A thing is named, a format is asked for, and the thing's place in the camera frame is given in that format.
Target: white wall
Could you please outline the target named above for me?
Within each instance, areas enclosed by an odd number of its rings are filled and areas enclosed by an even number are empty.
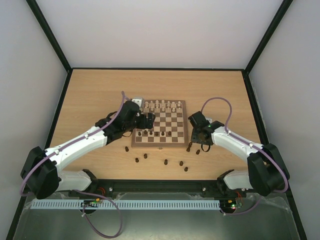
[[[66,71],[25,0],[0,1],[0,239],[20,200],[20,172],[44,147]]]
[[[307,237],[320,222],[320,1],[293,1],[251,76],[270,141],[282,153]]]
[[[38,0],[72,67],[245,68],[282,0]]]

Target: black metal frame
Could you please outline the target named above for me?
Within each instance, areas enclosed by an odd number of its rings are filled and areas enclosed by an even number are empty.
[[[258,58],[262,54],[264,48],[268,44],[270,38],[272,37],[273,33],[275,32],[277,26],[281,22],[282,18],[284,17],[285,13],[287,12],[289,6],[293,2],[293,0],[283,0],[282,4],[280,5],[277,13],[275,14],[273,20],[271,21],[268,29],[266,30],[263,38],[261,39],[257,49],[255,50],[252,58],[250,59],[247,67],[245,69],[228,69],[228,68],[132,68],[132,67],[98,67],[98,68],[91,68],[91,67],[74,67],[72,68],[68,63],[67,58],[65,57],[57,39],[55,38],[51,28],[48,25],[43,13],[41,12],[36,0],[26,0],[30,9],[32,10],[34,16],[38,20],[41,28],[43,29],[45,35],[47,36],[49,42],[51,43],[54,51],[56,52],[57,56],[59,57],[62,65],[64,66],[65,70],[67,71],[67,77],[65,80],[65,84],[63,86],[63,90],[60,96],[60,100],[58,102],[58,106],[52,121],[52,125],[50,128],[50,132],[48,134],[48,138],[45,144],[45,147],[48,148],[50,146],[56,124],[59,118],[59,114],[63,105],[63,101],[68,89],[68,85],[70,82],[70,78],[73,72],[73,69],[108,69],[108,70],[161,70],[161,71],[241,71],[245,88],[248,94],[248,99],[251,105],[254,121],[256,124],[257,132],[260,138],[260,142],[262,144],[268,144],[268,136],[266,133],[266,129],[262,120],[262,116],[257,104],[256,96],[253,91],[253,87],[249,78],[249,73],[253,69],[254,65],[256,64]],[[200,194],[204,197],[215,197],[217,199],[223,200],[225,197],[219,195],[217,191],[212,189],[210,186],[214,185],[216,180],[108,180],[102,179],[100,182],[105,186],[108,190],[108,187],[112,187],[112,193],[109,192],[109,196],[112,196],[116,193],[123,193],[123,192],[166,192],[166,193],[188,193],[188,194]],[[293,213],[294,221],[300,236],[300,239],[306,240],[306,233],[304,231],[302,222],[300,220],[300,216],[297,210],[297,206],[295,204],[294,197],[292,195],[291,190],[289,189],[286,192],[286,196],[290,205],[290,208]],[[26,198],[21,197],[20,202],[18,204],[17,210],[15,212],[13,221],[11,223],[11,227],[9,229],[8,235],[6,239],[13,239],[20,215],[22,213]]]

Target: robotic arm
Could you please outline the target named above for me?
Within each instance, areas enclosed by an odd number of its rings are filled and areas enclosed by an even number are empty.
[[[247,163],[248,170],[232,169],[218,177],[218,188],[223,195],[229,190],[254,189],[258,194],[267,196],[273,191],[286,189],[284,186],[288,182],[285,181],[288,181],[290,175],[275,145],[253,143],[230,131],[223,123],[212,122],[200,111],[188,119],[193,127],[191,141],[201,144],[202,150],[203,145],[209,146],[209,151],[215,144]]]
[[[84,154],[120,139],[133,129],[151,129],[155,115],[140,111],[143,98],[134,98],[121,105],[118,112],[110,113],[95,123],[88,131],[64,144],[42,150],[39,146],[29,152],[21,171],[23,179],[40,162],[44,162],[29,176],[26,184],[38,199],[44,199],[56,191],[89,188],[94,177],[90,171],[64,171],[63,169]]]

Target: wooden table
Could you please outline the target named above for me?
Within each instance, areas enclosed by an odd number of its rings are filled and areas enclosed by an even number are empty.
[[[186,101],[187,115],[200,111],[211,97],[228,99],[233,108],[229,128],[237,134],[259,142],[258,132],[240,71],[188,70],[73,70],[51,146],[82,134],[99,119],[118,109],[121,91],[144,99],[181,99]],[[207,104],[204,115],[224,123],[229,114],[222,100]],[[192,126],[188,125],[189,139]],[[212,146],[209,152],[193,144],[183,148],[131,148],[131,137],[123,137],[98,148],[71,163],[66,170],[89,169],[100,179],[140,180],[214,180],[230,169],[244,170],[247,164],[231,152]]]

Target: wooden chessboard frame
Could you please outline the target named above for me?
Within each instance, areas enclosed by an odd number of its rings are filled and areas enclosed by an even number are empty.
[[[154,103],[156,100],[145,100],[145,102],[150,103],[150,101],[153,101]],[[131,147],[132,148],[187,148],[189,145],[189,139],[188,139],[188,116],[187,116],[187,105],[185,100],[165,100],[166,102],[170,101],[170,103],[175,102],[178,103],[181,102],[182,106],[182,118],[183,118],[183,137],[184,142],[136,142],[136,134],[137,130],[134,129],[132,132],[132,139],[131,139]]]

